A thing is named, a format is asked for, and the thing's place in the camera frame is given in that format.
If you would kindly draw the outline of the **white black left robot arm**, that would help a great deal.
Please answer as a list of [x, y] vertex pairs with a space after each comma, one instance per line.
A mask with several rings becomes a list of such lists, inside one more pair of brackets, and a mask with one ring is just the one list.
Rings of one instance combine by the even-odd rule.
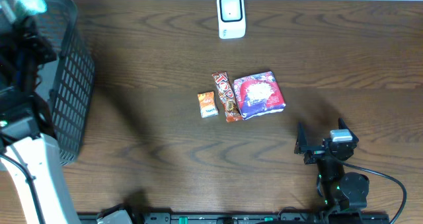
[[27, 223], [79, 223], [60, 164], [59, 145], [46, 101], [36, 93], [40, 65], [56, 52], [35, 18], [19, 17], [1, 2], [1, 162], [13, 179]]

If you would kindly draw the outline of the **pink purple pad package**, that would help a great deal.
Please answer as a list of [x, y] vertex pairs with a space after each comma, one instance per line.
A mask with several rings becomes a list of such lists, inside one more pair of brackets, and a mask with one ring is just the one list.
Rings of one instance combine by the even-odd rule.
[[244, 120], [282, 112], [286, 107], [282, 92], [271, 71], [235, 79], [233, 88]]

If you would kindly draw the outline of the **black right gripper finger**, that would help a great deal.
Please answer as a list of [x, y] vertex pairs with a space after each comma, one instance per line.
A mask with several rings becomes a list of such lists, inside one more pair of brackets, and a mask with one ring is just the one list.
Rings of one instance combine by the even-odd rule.
[[338, 129], [340, 130], [348, 130], [350, 136], [352, 137], [352, 141], [359, 141], [359, 138], [354, 134], [354, 132], [346, 125], [346, 122], [342, 119], [338, 119]]
[[303, 126], [300, 122], [298, 123], [298, 126], [297, 126], [297, 139], [295, 142], [294, 153], [303, 154], [307, 151], [307, 148], [308, 148], [308, 142], [305, 135], [305, 130], [303, 129]]

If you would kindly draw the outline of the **small orange snack box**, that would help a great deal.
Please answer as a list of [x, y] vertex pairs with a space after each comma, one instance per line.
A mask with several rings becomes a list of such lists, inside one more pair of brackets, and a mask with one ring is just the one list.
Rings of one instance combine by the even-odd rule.
[[198, 102], [200, 105], [200, 114], [202, 118], [218, 115], [218, 109], [215, 105], [213, 91], [198, 94]]

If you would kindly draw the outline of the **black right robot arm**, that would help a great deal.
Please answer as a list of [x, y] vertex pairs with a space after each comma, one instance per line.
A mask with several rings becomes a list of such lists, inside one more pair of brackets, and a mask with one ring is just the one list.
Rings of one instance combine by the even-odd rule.
[[354, 154], [358, 141], [341, 118], [338, 129], [330, 131], [330, 137], [324, 138], [320, 145], [310, 145], [303, 126], [297, 127], [294, 153], [303, 155], [306, 165], [317, 165], [319, 195], [336, 211], [359, 211], [367, 207], [368, 177], [344, 170], [344, 162]]

